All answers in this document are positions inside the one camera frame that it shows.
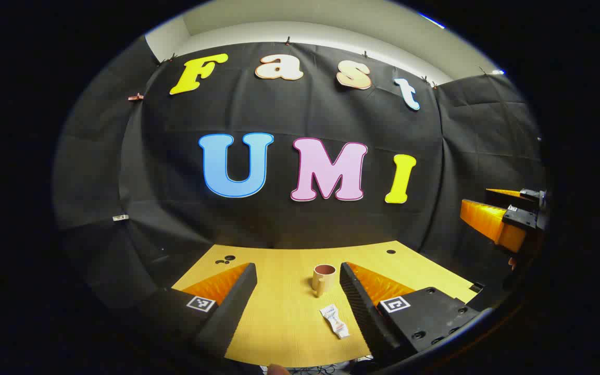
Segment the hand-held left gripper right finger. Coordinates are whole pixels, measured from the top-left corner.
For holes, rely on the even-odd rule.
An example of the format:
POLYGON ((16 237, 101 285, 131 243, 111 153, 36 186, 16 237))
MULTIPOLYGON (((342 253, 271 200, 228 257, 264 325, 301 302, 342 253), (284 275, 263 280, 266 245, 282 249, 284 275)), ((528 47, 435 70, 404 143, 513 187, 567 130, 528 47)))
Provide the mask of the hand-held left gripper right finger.
POLYGON ((341 264, 340 285, 374 368, 426 367, 467 343, 491 315, 434 286, 410 291, 352 262, 341 264))

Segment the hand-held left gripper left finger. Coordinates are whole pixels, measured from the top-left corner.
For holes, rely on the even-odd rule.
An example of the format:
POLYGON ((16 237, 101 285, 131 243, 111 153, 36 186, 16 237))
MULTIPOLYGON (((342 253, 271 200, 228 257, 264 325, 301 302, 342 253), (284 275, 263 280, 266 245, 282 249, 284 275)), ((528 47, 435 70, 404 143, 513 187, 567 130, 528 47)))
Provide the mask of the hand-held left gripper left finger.
POLYGON ((256 265, 247 262, 182 290, 160 289, 125 309, 123 320, 174 357, 221 360, 256 285, 256 265))

